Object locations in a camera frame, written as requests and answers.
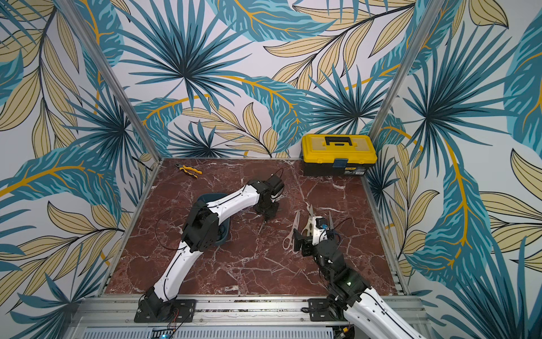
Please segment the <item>blue handled scissors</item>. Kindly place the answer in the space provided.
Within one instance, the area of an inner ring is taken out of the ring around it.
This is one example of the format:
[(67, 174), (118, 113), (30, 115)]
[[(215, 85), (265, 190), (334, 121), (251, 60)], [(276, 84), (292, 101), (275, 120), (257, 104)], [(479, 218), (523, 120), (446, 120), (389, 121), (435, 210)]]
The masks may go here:
[(333, 231), (334, 230), (334, 223), (333, 223), (333, 217), (332, 217), (332, 214), (331, 212), (329, 213), (329, 216), (328, 216), (328, 224), (329, 224), (329, 230), (330, 231)]

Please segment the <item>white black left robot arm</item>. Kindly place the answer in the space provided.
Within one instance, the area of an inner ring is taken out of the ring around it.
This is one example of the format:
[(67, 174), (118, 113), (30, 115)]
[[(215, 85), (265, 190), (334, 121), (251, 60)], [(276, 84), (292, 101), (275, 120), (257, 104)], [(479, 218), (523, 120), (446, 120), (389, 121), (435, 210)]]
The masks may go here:
[(272, 175), (267, 180), (251, 180), (220, 199), (194, 203), (173, 259), (160, 279), (143, 295), (138, 303), (138, 314), (158, 321), (169, 319), (192, 265), (205, 250), (219, 242), (221, 224), (246, 208), (253, 208), (265, 220), (274, 218), (279, 208), (277, 200), (284, 187), (282, 178)]

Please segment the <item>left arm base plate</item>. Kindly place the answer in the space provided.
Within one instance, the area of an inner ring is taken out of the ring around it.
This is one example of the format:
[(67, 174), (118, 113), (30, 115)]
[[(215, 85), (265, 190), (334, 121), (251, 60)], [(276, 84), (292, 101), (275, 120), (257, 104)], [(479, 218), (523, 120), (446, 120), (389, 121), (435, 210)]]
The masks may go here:
[(195, 299), (173, 299), (161, 303), (151, 299), (142, 299), (138, 303), (135, 323), (191, 323), (195, 314)]

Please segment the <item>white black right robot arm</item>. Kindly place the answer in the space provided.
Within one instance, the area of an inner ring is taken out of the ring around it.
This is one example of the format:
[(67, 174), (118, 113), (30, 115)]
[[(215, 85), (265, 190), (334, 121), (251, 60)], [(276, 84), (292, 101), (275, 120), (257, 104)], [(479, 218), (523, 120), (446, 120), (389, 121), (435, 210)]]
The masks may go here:
[(328, 282), (329, 297), (343, 317), (369, 338), (423, 338), (393, 310), (354, 268), (349, 266), (335, 240), (304, 237), (294, 231), (294, 250), (313, 257)]

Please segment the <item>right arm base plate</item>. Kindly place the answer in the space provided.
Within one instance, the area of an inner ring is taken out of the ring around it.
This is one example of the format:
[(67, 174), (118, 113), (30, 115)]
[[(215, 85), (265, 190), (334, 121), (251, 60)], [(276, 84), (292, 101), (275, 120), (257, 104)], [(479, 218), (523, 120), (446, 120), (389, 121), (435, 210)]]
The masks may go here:
[(303, 312), (314, 322), (344, 321), (342, 310), (328, 298), (308, 299), (308, 306)]

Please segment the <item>beige handled scissors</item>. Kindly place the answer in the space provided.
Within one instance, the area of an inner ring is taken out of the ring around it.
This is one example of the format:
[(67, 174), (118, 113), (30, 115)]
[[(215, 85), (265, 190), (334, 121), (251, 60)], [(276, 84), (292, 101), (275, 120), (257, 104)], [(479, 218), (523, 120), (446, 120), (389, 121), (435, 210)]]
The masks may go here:
[(294, 231), (298, 230), (299, 220), (300, 220), (300, 212), (297, 211), (294, 216), (294, 221), (292, 223), (292, 226), (290, 227), (289, 234), (283, 239), (283, 242), (282, 242), (282, 248), (286, 252), (294, 251)]

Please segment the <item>black scissors long blades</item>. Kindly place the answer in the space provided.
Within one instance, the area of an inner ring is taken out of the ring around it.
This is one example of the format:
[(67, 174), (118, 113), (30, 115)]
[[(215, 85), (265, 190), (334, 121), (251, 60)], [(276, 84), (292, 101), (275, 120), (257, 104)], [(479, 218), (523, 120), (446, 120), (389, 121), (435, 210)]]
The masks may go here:
[(267, 223), (267, 221), (264, 220), (263, 223), (262, 223), (262, 225), (260, 226), (260, 228), (259, 228), (259, 230), (258, 230), (258, 235), (261, 234), (261, 232), (262, 232), (263, 228), (265, 227), (266, 223)]

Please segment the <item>white handled scissors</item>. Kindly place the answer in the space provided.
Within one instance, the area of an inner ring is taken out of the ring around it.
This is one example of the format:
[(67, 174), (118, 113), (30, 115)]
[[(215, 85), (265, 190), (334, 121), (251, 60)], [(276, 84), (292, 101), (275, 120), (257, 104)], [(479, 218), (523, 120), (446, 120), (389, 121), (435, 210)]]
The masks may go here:
[(312, 236), (312, 230), (313, 230), (313, 218), (315, 217), (313, 206), (309, 205), (307, 208), (307, 211), (309, 212), (309, 217), (306, 223), (306, 226), (302, 230), (302, 235), (310, 237)]

